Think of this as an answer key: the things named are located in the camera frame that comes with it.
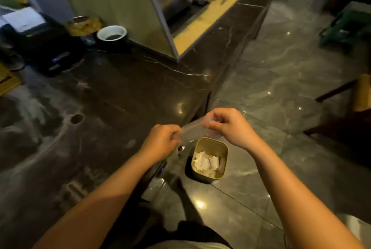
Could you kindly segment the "white rimmed black bowl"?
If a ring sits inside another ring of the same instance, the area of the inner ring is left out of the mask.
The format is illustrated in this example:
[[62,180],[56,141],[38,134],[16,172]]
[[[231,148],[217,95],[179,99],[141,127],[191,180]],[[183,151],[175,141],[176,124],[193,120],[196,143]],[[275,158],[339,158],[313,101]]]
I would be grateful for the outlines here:
[[127,30],[123,26],[106,26],[96,33],[98,46],[103,51],[123,51],[127,46],[127,34]]

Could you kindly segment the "person's left forearm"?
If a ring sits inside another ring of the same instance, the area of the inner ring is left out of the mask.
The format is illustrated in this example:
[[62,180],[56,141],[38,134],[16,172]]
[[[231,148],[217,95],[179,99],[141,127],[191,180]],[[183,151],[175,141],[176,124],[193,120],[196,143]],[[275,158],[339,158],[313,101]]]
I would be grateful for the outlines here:
[[142,176],[166,156],[139,152],[60,218],[32,249],[99,249]]

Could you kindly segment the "person's left hand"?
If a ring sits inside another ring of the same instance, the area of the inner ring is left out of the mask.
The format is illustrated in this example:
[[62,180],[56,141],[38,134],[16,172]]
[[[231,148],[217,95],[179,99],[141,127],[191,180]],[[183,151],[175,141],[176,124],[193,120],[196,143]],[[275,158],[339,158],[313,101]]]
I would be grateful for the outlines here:
[[157,124],[151,130],[138,154],[149,166],[155,165],[165,158],[180,145],[179,136],[174,134],[181,131],[181,127],[175,124]]

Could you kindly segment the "dark wooden chair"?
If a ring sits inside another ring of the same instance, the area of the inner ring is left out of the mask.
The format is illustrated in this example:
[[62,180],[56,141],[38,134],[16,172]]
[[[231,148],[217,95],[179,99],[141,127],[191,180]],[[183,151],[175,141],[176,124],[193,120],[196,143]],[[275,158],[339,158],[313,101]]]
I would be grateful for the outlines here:
[[350,103],[344,116],[329,120],[303,133],[307,136],[319,134],[340,142],[357,152],[351,159],[371,168],[371,73],[339,86],[317,98],[323,102],[335,95],[351,90]]

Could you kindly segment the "person's right forearm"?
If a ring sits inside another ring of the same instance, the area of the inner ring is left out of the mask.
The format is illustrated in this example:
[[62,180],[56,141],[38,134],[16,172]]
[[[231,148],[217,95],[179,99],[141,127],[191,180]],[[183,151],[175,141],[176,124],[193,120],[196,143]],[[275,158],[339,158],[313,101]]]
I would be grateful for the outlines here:
[[365,249],[261,138],[249,141],[244,149],[253,157],[295,249]]

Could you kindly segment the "green plastic stool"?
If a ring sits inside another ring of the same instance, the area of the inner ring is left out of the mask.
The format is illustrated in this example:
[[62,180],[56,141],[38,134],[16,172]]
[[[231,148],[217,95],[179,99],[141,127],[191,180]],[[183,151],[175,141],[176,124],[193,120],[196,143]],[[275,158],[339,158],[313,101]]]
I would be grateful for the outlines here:
[[338,44],[349,53],[358,41],[371,36],[371,4],[348,3],[319,36],[319,47]]

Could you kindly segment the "white paper sheet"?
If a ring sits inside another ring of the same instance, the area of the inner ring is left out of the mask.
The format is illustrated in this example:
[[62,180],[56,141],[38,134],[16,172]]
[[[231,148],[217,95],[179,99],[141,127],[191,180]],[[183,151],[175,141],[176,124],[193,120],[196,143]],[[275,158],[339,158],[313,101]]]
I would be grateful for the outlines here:
[[46,24],[46,20],[34,8],[26,7],[1,16],[15,31],[22,33]]

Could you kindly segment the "person's right hand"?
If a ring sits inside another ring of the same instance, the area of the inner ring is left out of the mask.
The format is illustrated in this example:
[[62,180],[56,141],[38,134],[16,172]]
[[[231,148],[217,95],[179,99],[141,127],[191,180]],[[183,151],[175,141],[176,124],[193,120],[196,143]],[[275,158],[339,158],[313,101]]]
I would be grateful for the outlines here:
[[229,143],[248,152],[257,150],[262,145],[262,139],[253,130],[240,111],[235,108],[215,108],[206,114],[207,117],[220,119],[225,124],[223,134]]

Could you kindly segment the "clear plastic wrapper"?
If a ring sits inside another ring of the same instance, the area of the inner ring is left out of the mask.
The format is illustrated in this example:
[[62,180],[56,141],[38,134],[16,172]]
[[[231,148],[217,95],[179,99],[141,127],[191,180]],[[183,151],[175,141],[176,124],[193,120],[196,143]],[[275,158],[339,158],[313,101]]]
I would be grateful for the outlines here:
[[219,133],[215,133],[214,131],[207,129],[204,127],[204,124],[210,121],[218,121],[221,122],[220,119],[215,119],[213,117],[204,116],[197,120],[194,120],[187,125],[184,125],[181,128],[180,134],[180,145],[186,145],[192,141],[199,140],[201,138],[207,137],[211,139],[217,139],[220,137]]

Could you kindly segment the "yellow mat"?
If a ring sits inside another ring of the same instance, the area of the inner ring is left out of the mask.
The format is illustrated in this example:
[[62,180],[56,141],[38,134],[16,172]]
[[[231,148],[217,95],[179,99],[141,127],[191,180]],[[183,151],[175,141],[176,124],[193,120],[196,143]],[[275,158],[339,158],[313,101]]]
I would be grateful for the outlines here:
[[21,84],[20,78],[0,63],[0,96]]

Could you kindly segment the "person's dark shorts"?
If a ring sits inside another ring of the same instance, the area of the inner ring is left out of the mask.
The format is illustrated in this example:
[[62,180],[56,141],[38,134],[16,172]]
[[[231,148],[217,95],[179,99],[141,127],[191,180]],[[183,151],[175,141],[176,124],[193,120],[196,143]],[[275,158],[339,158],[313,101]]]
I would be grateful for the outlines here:
[[175,231],[163,225],[150,227],[133,249],[233,249],[210,227],[194,221],[180,221]]

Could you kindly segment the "black receipt printer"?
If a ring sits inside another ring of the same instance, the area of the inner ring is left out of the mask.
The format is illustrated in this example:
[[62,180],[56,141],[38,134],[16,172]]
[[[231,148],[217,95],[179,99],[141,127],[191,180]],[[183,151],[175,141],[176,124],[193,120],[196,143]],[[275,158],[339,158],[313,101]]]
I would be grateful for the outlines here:
[[54,77],[81,61],[85,47],[78,37],[52,17],[41,14],[46,24],[18,33],[0,14],[0,46],[20,56],[45,76]]

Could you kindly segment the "white shirt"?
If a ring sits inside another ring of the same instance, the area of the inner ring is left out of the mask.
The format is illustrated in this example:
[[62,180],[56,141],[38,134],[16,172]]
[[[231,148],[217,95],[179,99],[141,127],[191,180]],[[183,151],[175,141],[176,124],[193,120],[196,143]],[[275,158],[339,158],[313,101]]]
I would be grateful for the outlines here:
[[349,214],[339,214],[337,217],[366,249],[371,249],[371,224]]

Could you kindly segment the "crumpled white paper waste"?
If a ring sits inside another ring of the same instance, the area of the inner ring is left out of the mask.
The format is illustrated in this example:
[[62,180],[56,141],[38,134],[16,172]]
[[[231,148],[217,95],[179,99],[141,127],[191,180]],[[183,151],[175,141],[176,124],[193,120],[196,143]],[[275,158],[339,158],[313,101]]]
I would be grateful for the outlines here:
[[220,159],[219,156],[200,152],[195,154],[193,165],[197,173],[205,177],[215,178],[220,167]]

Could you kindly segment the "yellow wrapped jar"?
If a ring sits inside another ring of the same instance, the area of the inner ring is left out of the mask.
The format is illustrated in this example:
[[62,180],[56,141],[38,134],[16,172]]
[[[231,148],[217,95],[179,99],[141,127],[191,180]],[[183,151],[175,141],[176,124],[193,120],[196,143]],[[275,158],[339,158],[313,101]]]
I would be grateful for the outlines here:
[[102,21],[99,17],[79,16],[65,24],[71,36],[81,37],[96,33],[102,28]]

